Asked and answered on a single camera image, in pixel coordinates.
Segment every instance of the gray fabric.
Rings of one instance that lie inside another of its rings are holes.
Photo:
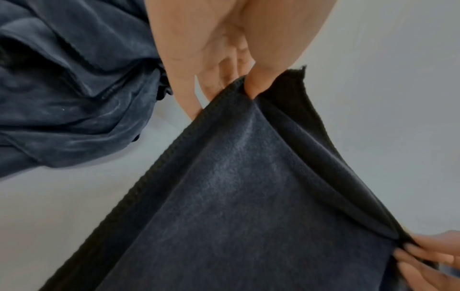
[[[0,0],[0,136],[49,167],[126,147],[168,87],[143,2]],[[17,168],[0,151],[0,177]]]
[[[242,80],[179,136],[42,291],[395,291],[411,239],[288,71]]]

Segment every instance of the hand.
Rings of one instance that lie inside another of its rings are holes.
[[[409,287],[414,291],[459,291],[460,279],[448,276],[415,259],[425,259],[460,270],[460,232],[450,231],[434,236],[413,235],[421,246],[405,245],[394,257]]]
[[[194,119],[201,111],[195,76],[211,101],[248,74],[244,88],[255,98],[300,57],[336,0],[145,2],[174,97]]]

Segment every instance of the white surface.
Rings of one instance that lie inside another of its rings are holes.
[[[340,0],[298,62],[338,150],[416,232],[460,229],[458,11],[456,0]],[[0,291],[37,290],[187,123],[169,98],[120,153],[0,181]]]

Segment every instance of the dark gray towel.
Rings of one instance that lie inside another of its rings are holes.
[[[288,71],[242,80],[166,150],[42,291],[395,291],[413,242]]]
[[[0,177],[123,149],[168,87],[143,1],[0,0]]]

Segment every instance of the pile of towels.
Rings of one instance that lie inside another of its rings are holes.
[[[143,0],[0,0],[0,177],[123,149],[166,93]]]

